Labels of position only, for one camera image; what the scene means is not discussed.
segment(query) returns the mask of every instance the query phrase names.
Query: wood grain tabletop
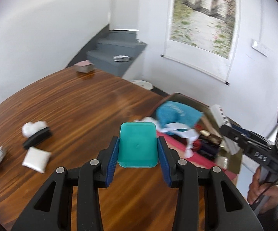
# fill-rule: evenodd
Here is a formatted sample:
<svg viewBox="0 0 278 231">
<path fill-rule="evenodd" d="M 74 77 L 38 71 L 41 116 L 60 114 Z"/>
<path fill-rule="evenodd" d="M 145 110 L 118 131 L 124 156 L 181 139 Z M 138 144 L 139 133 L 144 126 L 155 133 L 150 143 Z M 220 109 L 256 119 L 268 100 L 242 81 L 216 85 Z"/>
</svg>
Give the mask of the wood grain tabletop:
<svg viewBox="0 0 278 231">
<path fill-rule="evenodd" d="M 0 146 L 7 149 L 0 164 L 0 223 L 11 230 L 26 204 L 57 167 L 71 169 L 96 158 L 113 136 L 119 136 L 122 123 L 146 115 L 161 99 L 103 71 L 82 74 L 70 67 L 29 85 L 0 104 Z M 22 166 L 26 155 L 22 126 L 41 120 L 53 133 L 37 146 L 51 152 L 44 174 Z M 152 169 L 117 165 L 110 187 L 99 189 L 104 230 L 171 230 L 177 192 L 167 187 L 159 165 Z M 74 188 L 72 230 L 76 230 L 76 201 Z"/>
</svg>

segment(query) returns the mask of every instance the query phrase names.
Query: blue bag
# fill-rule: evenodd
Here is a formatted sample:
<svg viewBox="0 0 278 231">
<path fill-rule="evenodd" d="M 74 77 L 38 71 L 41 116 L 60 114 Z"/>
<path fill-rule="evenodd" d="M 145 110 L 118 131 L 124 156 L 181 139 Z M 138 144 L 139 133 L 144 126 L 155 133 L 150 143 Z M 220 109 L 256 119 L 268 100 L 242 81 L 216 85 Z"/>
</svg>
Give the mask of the blue bag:
<svg viewBox="0 0 278 231">
<path fill-rule="evenodd" d="M 179 102 L 167 101 L 156 110 L 156 117 L 162 128 L 173 122 L 184 123 L 193 128 L 201 116 L 200 111 Z"/>
</svg>

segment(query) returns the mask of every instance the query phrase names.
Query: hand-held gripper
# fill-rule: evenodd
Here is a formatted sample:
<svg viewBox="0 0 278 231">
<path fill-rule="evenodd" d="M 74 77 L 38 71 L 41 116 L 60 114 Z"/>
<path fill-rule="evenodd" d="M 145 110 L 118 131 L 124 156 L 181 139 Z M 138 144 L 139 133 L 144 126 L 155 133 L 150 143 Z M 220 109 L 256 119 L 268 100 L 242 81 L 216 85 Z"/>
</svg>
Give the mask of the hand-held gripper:
<svg viewBox="0 0 278 231">
<path fill-rule="evenodd" d="M 157 138 L 157 151 L 165 182 L 170 188 L 179 188 L 173 231 L 197 231 L 200 185 L 205 191 L 205 231 L 263 230 L 250 206 L 219 167 L 208 170 L 180 159 L 163 137 Z M 107 188 L 112 182 L 118 152 L 119 138 L 113 137 L 97 159 L 74 169 L 58 167 L 27 204 L 12 231 L 70 231 L 74 186 L 78 186 L 77 230 L 102 231 L 98 188 Z"/>
<path fill-rule="evenodd" d="M 278 132 L 275 144 L 252 131 L 240 129 L 240 131 L 227 125 L 222 125 L 220 133 L 235 141 L 243 150 L 243 154 L 262 166 L 260 183 L 278 183 Z M 257 201 L 251 205 L 256 215 L 259 214 L 264 204 L 269 199 L 261 194 Z"/>
</svg>

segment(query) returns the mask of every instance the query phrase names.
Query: white ribbon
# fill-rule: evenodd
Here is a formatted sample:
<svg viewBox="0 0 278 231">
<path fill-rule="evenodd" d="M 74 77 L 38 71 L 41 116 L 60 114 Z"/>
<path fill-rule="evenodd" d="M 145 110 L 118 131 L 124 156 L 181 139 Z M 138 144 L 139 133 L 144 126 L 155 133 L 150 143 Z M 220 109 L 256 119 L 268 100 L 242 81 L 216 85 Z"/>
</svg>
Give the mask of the white ribbon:
<svg viewBox="0 0 278 231">
<path fill-rule="evenodd" d="M 194 141 L 198 139 L 199 134 L 194 129 L 189 128 L 188 125 L 179 122 L 173 122 L 173 123 L 166 124 L 165 128 L 161 128 L 159 122 L 152 117 L 144 117 L 141 121 L 135 120 L 134 122 L 152 122 L 155 124 L 156 130 L 158 132 L 161 133 L 171 132 L 177 136 L 186 138 L 187 146 L 185 149 L 184 158 L 190 158 L 193 156 L 193 152 L 191 150 L 192 144 Z"/>
</svg>

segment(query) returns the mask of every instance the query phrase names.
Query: teal container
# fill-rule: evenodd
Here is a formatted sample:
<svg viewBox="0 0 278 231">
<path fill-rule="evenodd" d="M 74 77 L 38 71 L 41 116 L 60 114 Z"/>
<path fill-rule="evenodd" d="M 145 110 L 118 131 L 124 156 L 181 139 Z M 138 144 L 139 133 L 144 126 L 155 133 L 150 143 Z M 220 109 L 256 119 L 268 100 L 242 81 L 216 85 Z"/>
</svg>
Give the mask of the teal container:
<svg viewBox="0 0 278 231">
<path fill-rule="evenodd" d="M 119 165 L 154 167 L 158 163 L 156 126 L 152 122 L 125 122 L 121 125 Z"/>
</svg>

